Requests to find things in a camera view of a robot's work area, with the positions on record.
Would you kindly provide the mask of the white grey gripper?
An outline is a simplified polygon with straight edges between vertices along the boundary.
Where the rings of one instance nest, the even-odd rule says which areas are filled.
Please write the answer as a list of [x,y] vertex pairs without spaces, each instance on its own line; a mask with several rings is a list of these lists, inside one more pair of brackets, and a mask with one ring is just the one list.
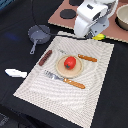
[[77,8],[74,34],[92,38],[109,26],[108,18],[115,12],[115,0],[84,0]]

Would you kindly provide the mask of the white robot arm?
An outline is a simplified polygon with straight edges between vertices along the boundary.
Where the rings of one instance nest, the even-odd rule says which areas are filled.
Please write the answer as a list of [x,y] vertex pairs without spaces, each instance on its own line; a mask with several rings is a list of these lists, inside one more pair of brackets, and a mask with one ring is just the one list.
[[114,14],[118,0],[84,0],[77,8],[74,34],[92,38],[109,26],[109,18]]

